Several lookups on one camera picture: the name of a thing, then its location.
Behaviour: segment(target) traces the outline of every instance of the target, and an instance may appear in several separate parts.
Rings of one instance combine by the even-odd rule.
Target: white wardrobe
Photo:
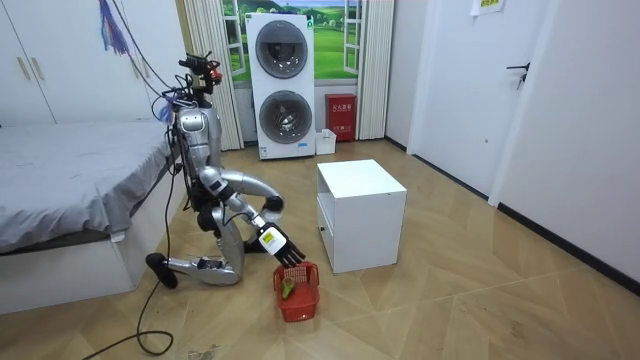
[[[184,58],[174,0],[117,0],[140,49],[171,86]],[[134,61],[158,91],[111,0]],[[0,0],[0,125],[152,118],[149,90],[128,56],[105,51],[98,0]]]

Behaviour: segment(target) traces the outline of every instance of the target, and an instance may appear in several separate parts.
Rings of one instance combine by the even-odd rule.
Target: red basket
[[[296,282],[287,300],[282,299],[280,289],[282,279],[285,277],[293,278]],[[273,272],[273,289],[284,321],[308,320],[316,315],[316,305],[320,300],[318,283],[318,267],[308,261],[303,261],[290,269],[285,269],[282,265],[278,266]]]

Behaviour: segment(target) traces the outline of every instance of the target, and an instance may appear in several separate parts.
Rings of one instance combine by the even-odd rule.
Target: white bed frame
[[[166,173],[133,215],[124,237],[0,257],[0,314],[134,290],[145,256],[165,234],[164,209],[171,175]],[[186,193],[175,179],[169,220]]]

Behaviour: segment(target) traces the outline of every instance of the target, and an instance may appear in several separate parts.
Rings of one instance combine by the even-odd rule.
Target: dryer
[[[313,18],[245,18],[260,159],[313,155]]]

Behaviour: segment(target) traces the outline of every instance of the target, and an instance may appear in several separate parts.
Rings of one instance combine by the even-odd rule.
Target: white curtain
[[[211,51],[209,58],[220,62],[222,83],[214,87],[213,94],[207,99],[218,109],[222,123],[222,150],[241,149],[244,142],[231,80],[222,1],[186,0],[184,5],[194,52],[205,55]]]
[[[363,8],[356,121],[359,140],[384,137],[394,0],[364,0]]]

